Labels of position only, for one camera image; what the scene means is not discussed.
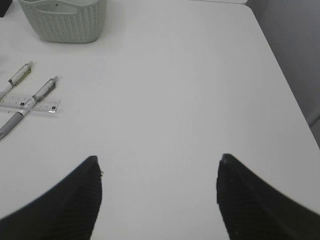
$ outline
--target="gray pen grip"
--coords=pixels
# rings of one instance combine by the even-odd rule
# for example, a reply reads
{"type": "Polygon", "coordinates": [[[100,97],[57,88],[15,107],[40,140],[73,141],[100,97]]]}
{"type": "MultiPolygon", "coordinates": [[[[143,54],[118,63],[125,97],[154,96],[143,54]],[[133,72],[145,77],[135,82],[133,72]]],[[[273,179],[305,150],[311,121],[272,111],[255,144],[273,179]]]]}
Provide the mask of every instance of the gray pen grip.
{"type": "Polygon", "coordinates": [[[22,119],[24,116],[20,112],[16,112],[9,121],[0,128],[0,135],[5,136],[7,135],[11,129],[13,129],[22,119]]]}

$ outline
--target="silver pen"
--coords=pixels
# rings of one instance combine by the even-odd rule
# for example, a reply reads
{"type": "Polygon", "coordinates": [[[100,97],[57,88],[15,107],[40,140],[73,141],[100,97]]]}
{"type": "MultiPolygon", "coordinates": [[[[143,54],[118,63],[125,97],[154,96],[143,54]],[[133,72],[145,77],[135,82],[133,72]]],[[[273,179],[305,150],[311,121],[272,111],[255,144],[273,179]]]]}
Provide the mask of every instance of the silver pen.
{"type": "Polygon", "coordinates": [[[39,91],[37,91],[32,98],[30,98],[22,107],[20,111],[17,111],[10,119],[0,128],[0,139],[7,135],[11,129],[13,129],[27,113],[34,107],[38,102],[47,96],[53,89],[56,88],[56,82],[58,81],[58,76],[51,78],[47,81],[39,91]]]}

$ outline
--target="basket handle hole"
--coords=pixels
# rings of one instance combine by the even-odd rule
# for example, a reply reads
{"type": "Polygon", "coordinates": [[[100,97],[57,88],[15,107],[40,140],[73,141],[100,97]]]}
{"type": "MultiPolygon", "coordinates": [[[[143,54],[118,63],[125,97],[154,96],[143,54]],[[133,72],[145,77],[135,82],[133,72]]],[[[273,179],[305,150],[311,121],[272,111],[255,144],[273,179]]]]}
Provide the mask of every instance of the basket handle hole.
{"type": "Polygon", "coordinates": [[[36,8],[42,12],[48,12],[48,13],[75,14],[78,11],[76,7],[70,6],[68,4],[63,4],[63,3],[47,3],[47,4],[36,6],[36,8]]]}

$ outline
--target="pen cap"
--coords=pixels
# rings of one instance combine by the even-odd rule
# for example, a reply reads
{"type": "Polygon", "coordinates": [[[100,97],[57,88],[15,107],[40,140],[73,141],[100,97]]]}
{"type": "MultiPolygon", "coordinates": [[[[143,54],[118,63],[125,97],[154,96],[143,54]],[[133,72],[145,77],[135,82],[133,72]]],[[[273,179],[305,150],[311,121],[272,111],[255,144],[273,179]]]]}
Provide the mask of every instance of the pen cap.
{"type": "Polygon", "coordinates": [[[58,76],[55,76],[54,78],[51,78],[49,81],[43,85],[42,88],[40,88],[39,91],[36,92],[36,94],[33,96],[36,101],[40,101],[42,98],[47,96],[53,89],[56,88],[56,82],[58,81],[58,76]]]}

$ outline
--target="white pen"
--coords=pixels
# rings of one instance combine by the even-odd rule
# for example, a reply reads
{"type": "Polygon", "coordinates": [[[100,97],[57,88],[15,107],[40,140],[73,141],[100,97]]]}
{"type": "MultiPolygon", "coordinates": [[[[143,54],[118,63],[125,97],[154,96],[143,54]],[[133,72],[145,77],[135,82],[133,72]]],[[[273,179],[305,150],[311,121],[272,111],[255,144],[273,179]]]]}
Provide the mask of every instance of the white pen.
{"type": "Polygon", "coordinates": [[[30,98],[24,105],[23,109],[17,111],[10,119],[0,128],[0,139],[7,135],[11,129],[13,129],[27,113],[34,107],[38,102],[40,102],[45,96],[47,96],[53,89],[56,88],[56,82],[58,81],[58,76],[51,78],[47,81],[39,91],[37,91],[32,98],[30,98]]]}
{"type": "Polygon", "coordinates": [[[2,99],[13,87],[21,83],[25,77],[31,73],[31,67],[34,63],[30,61],[23,65],[19,71],[16,72],[1,88],[0,88],[0,99],[2,99]]]}

